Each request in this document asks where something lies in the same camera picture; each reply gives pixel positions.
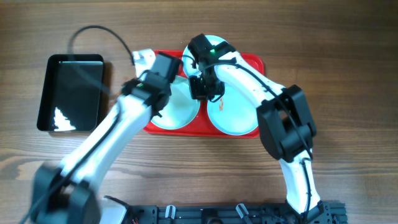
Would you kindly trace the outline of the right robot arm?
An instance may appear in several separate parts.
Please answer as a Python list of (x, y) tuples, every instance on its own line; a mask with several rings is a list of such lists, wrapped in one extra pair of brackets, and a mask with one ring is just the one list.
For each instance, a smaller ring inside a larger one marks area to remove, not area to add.
[(199, 34), (187, 50), (196, 69), (188, 77), (191, 97), (215, 103), (225, 95), (226, 85), (242, 94), (256, 110), (262, 145), (281, 165), (287, 204), (301, 223), (314, 220), (320, 215), (321, 202), (312, 173), (317, 129), (303, 90), (269, 80), (222, 38), (212, 44)]

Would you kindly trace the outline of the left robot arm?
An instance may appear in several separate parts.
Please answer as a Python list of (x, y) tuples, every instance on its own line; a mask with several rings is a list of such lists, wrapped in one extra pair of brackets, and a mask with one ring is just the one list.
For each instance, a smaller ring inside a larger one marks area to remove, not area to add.
[(137, 78), (125, 82), (105, 119), (57, 167), (42, 165), (34, 177), (32, 205), (25, 223), (127, 223), (129, 205), (98, 199), (109, 168), (128, 142), (169, 102), (170, 86), (182, 61), (147, 50), (135, 60)]

